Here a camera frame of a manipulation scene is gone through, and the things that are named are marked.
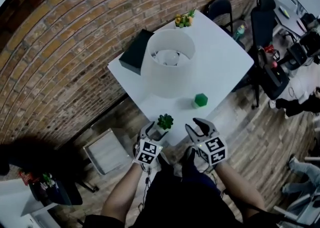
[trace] gray desk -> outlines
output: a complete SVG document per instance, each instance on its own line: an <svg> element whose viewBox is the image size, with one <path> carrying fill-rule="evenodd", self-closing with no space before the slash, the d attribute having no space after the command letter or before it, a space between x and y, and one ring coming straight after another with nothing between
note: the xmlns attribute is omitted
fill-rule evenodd
<svg viewBox="0 0 320 228"><path fill-rule="evenodd" d="M301 37L305 32L300 28L300 26L297 23L297 20L300 20L298 15L290 10L288 7L280 3L278 0L274 0L276 4L276 8L274 10L275 13L275 20L278 23L278 25L273 30L273 36L275 36L280 30L286 30L288 32L291 32L297 37ZM279 6L282 6L286 9L288 12L290 18L288 19L283 15L283 13L280 11Z"/></svg>

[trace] black sleeve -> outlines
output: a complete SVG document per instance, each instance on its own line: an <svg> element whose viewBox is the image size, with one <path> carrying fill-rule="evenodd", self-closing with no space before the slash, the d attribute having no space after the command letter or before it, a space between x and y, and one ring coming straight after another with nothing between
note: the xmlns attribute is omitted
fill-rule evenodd
<svg viewBox="0 0 320 228"><path fill-rule="evenodd" d="M85 218L83 228L124 228L125 224L118 219L104 215L91 214Z"/></svg>
<svg viewBox="0 0 320 228"><path fill-rule="evenodd" d="M248 228L278 228L277 221L273 220L272 216L263 212L256 213L244 222L245 227Z"/></svg>

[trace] green hexagonal object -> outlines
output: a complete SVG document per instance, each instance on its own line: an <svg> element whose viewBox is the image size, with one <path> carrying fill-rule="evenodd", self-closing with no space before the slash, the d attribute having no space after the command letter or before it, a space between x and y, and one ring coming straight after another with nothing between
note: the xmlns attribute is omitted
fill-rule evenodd
<svg viewBox="0 0 320 228"><path fill-rule="evenodd" d="M194 107L199 108L207 105L208 97L205 94L197 94L194 98Z"/></svg>

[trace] white lampshade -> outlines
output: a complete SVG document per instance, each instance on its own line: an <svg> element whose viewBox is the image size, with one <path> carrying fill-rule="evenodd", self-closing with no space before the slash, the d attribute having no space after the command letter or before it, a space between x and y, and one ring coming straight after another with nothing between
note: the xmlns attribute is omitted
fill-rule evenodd
<svg viewBox="0 0 320 228"><path fill-rule="evenodd" d="M195 53L193 40L179 29L152 35L141 67L148 89L163 98L183 95L193 79Z"/></svg>

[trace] desk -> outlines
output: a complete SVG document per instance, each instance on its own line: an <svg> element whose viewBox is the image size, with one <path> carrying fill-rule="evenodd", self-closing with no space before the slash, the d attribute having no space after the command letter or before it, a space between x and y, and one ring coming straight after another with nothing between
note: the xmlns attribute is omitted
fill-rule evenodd
<svg viewBox="0 0 320 228"><path fill-rule="evenodd" d="M297 23L297 20L301 21L298 15L294 11L290 10L288 7L280 3L278 0L274 1L276 5L276 8L274 10L275 20L278 23L278 25L273 30L273 36L275 36L281 29L284 29L300 38L305 32L300 28L300 26ZM283 15L281 10L279 9L280 6L286 9L290 16L289 19Z"/></svg>
<svg viewBox="0 0 320 228"><path fill-rule="evenodd" d="M175 24L171 22L157 31L174 28ZM195 12L192 26L184 29L184 32L194 41L197 60L194 81L181 97L165 99L150 93L141 76L121 66L121 55L108 65L111 73L150 121L157 120L159 115L165 113L173 117L173 126L166 135L166 140L173 146L187 136L185 124L196 128L192 120L194 117L210 116L254 63L237 42L199 11ZM194 109L191 104L199 93L207 95L208 103L205 107Z"/></svg>

